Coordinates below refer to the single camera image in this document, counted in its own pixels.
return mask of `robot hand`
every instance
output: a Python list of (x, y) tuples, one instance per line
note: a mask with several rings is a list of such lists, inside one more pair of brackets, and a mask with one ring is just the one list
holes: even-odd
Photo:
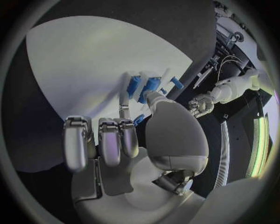
[(214, 102), (210, 94), (200, 94), (189, 101), (189, 111), (196, 118), (211, 113), (213, 109)]

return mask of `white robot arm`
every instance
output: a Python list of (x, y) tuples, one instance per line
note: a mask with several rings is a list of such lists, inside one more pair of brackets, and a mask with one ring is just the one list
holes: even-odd
[(260, 70), (250, 69), (243, 76), (231, 77), (216, 83), (212, 91), (200, 94), (189, 101), (190, 112), (199, 118), (211, 113), (214, 104), (226, 104), (241, 97), (246, 90), (257, 91), (262, 89), (273, 95), (273, 88), (266, 73)]

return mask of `blue plastic part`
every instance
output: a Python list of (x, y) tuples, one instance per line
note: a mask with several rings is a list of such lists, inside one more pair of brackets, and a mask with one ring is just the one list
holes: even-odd
[(156, 89), (159, 87), (160, 84), (161, 84), (160, 78), (149, 78), (146, 85), (142, 89), (138, 102), (140, 102), (142, 104), (146, 104), (147, 101), (145, 100), (143, 93), (146, 90), (156, 91)]
[(128, 88), (126, 90), (128, 92), (129, 99), (132, 98), (132, 96), (133, 96), (134, 92), (137, 90), (140, 82), (141, 82), (141, 78), (139, 76), (131, 77)]
[(165, 89), (161, 88), (161, 91), (164, 95), (167, 94), (167, 91)]
[(177, 78), (173, 77), (170, 81), (174, 83), (179, 90), (184, 88), (184, 85)]
[(145, 115), (141, 114), (135, 120), (133, 121), (134, 126), (136, 127), (138, 124), (140, 124), (144, 120)]

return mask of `blue object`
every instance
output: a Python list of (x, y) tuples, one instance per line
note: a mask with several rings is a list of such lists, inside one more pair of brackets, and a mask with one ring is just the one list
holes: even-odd
[(184, 85), (177, 78), (173, 77), (170, 81), (174, 83), (179, 90), (184, 88)]
[(141, 82), (141, 78), (139, 76), (131, 77), (128, 88), (126, 90), (128, 92), (129, 99), (132, 98), (132, 96), (133, 96), (134, 92), (137, 90), (140, 82)]
[(156, 91), (156, 89), (159, 87), (160, 84), (161, 84), (160, 78), (149, 78), (146, 85), (142, 89), (138, 102), (142, 104), (146, 104), (147, 101), (145, 100), (143, 93), (146, 90)]
[(141, 114), (135, 120), (133, 121), (134, 126), (136, 127), (138, 124), (140, 124), (144, 120), (145, 115)]
[(167, 94), (167, 91), (165, 89), (161, 88), (161, 91), (164, 95)]

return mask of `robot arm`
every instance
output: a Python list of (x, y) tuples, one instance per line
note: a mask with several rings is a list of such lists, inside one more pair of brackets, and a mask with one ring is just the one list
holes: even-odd
[(216, 83), (212, 91), (201, 94), (189, 101), (190, 112), (199, 118), (211, 113), (214, 104), (226, 104), (241, 97), (246, 90), (257, 91), (262, 89), (273, 95), (273, 88), (265, 72), (260, 70), (248, 70), (245, 75), (231, 77)]

